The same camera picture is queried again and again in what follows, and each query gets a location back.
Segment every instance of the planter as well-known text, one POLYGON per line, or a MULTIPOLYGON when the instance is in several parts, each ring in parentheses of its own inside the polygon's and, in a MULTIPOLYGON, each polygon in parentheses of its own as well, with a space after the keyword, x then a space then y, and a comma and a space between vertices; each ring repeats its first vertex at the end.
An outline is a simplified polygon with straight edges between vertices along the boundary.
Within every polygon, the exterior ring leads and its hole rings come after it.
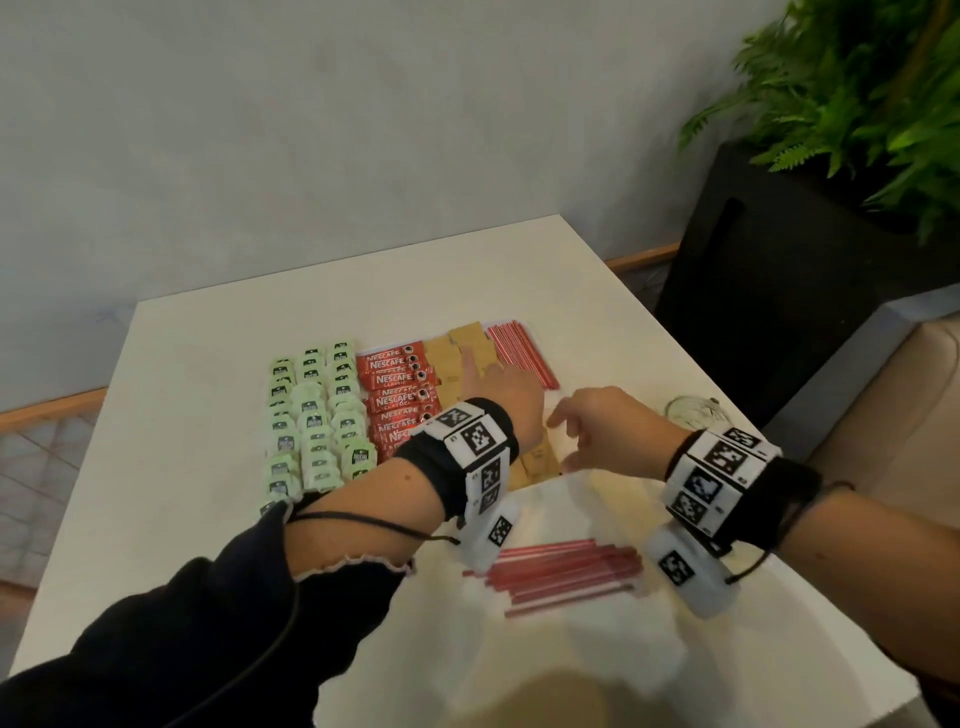
POLYGON ((764 426, 879 306, 960 281, 960 234, 920 246, 862 207, 876 180, 773 174, 755 153, 721 146, 656 313, 764 426))

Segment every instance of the white table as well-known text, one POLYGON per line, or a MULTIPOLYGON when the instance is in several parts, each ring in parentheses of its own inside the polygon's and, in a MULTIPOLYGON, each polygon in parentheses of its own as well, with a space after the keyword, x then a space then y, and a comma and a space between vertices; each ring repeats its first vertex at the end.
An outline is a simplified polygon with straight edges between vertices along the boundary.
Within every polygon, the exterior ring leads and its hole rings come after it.
MULTIPOLYGON (((656 408, 717 397, 748 426, 559 216, 141 303, 14 671, 66 652, 110 603, 254 522, 272 357, 340 334, 369 347, 512 318, 568 392, 612 383, 656 408)), ((523 492, 511 545, 589 533, 640 546, 666 518, 658 487, 595 473, 523 492)), ((917 695, 776 559, 710 622, 649 569, 638 595, 507 622, 446 546, 418 564, 348 673, 322 688, 323 726, 829 728, 917 695)))

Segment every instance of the black sleeve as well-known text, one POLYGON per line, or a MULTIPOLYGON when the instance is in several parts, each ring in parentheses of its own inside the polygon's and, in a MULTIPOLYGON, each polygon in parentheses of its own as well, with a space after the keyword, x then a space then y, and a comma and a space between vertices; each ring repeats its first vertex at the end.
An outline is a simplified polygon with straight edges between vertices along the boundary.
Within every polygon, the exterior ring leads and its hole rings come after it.
POLYGON ((318 687, 349 667, 403 573, 364 562, 295 583, 289 510, 274 506, 215 561, 122 599, 69 654, 0 685, 0 725, 311 726, 318 687))

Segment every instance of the gray wall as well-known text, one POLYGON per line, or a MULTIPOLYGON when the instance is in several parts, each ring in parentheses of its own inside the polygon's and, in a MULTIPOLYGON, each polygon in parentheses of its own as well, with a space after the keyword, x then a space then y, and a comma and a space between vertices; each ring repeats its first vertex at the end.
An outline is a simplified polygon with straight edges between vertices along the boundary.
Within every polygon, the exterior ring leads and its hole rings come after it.
POLYGON ((133 304, 562 213, 679 238, 782 0, 3 0, 0 410, 108 383, 133 304))

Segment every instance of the cable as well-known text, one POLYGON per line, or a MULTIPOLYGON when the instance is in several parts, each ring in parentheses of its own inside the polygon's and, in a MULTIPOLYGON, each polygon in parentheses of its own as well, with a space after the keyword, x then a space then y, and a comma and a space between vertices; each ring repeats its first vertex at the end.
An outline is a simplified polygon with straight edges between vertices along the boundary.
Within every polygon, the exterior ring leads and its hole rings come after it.
POLYGON ((276 649, 280 647, 283 641, 287 638, 287 635, 290 634, 290 630, 293 629, 294 622, 297 621, 297 615, 299 612, 300 612, 300 587, 295 584, 294 585, 294 605, 293 605, 293 608, 290 610, 290 618, 287 619, 287 623, 283 626, 283 629, 280 630, 280 634, 274 640, 273 644, 267 647, 267 649, 264 650, 263 654, 261 654, 258 658, 256 658, 256 660, 254 660, 250 665, 245 667, 240 672, 240 674, 238 674, 236 677, 234 677, 232 680, 226 683, 222 688, 212 692, 210 695, 208 695, 205 699, 201 700, 199 703, 193 706, 186 713, 183 713, 180 716, 175 717, 169 723, 166 723, 163 726, 163 728, 174 728, 175 726, 181 725, 185 720, 187 720, 188 718, 194 717, 197 713, 199 713, 201 710, 203 710, 208 705, 210 705, 210 703, 212 703, 214 700, 217 700, 220 697, 222 697, 225 692, 230 690, 230 688, 233 688, 238 683, 242 682, 243 680, 246 680, 254 670, 256 670, 258 667, 263 665, 263 663, 266 662, 271 657, 271 655, 274 654, 274 652, 276 652, 276 649))
POLYGON ((399 523, 383 521, 382 519, 374 518, 373 516, 364 516, 359 513, 349 513, 347 511, 314 511, 311 513, 297 513, 291 516, 287 522, 293 523, 295 521, 307 521, 309 519, 354 521, 357 523, 365 523, 366 525, 375 525, 379 526, 380 528, 386 528, 388 531, 395 531, 396 533, 403 534, 404 536, 409 536, 412 539, 420 539, 421 541, 447 541, 455 546, 460 545, 460 539, 455 539, 453 536, 431 536, 429 533, 423 533, 422 531, 417 531, 413 528, 407 528, 405 525, 400 525, 399 523))
POLYGON ((774 549, 780 547, 780 544, 783 543, 783 539, 786 538, 787 533, 789 533, 793 529, 793 527, 797 525, 797 522, 804 516, 804 514, 806 514, 816 503, 819 503, 821 500, 823 500, 824 498, 826 498, 827 496, 829 496, 831 493, 833 493, 835 490, 839 488, 850 488, 852 491, 856 490, 853 487, 853 484, 847 480, 836 480, 830 483, 820 493, 817 494, 817 497, 814 497, 808 502, 804 503, 804 505, 802 505, 800 508, 795 510, 786 519, 783 520, 783 523, 780 525, 780 534, 777 537, 777 545, 774 546, 774 548, 768 548, 767 550, 765 550, 760 556, 760 558, 754 561, 747 569, 745 569, 744 571, 741 571, 740 573, 736 573, 733 576, 728 576, 726 579, 724 579, 724 583, 735 584, 740 579, 744 578, 745 576, 749 576, 754 571, 759 569, 763 565, 763 562, 766 561, 767 558, 770 556, 770 554, 774 552, 774 549))

